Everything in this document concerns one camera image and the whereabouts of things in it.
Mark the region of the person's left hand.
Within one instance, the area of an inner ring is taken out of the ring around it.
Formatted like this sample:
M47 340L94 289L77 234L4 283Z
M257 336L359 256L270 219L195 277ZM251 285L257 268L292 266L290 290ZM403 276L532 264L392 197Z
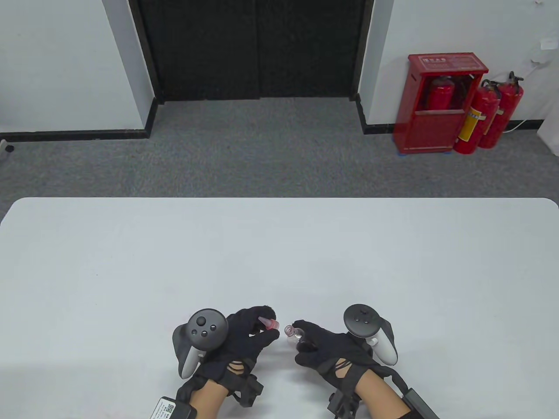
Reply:
M280 336L278 330L266 329L260 318L276 317L270 306L254 306L229 315L225 341L206 354L194 376L212 380L229 390L240 380L246 380L260 353Z

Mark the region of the person's right hand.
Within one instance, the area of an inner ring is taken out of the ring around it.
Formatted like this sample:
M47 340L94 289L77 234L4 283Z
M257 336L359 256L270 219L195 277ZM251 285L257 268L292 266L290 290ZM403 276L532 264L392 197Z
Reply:
M292 325L302 329L305 339L315 347L312 351L298 351L295 362L313 369L345 395L355 393L358 382L368 371L381 378L395 376L397 384L403 383L398 373L374 361L365 344L349 333L332 333L305 320L297 320Z

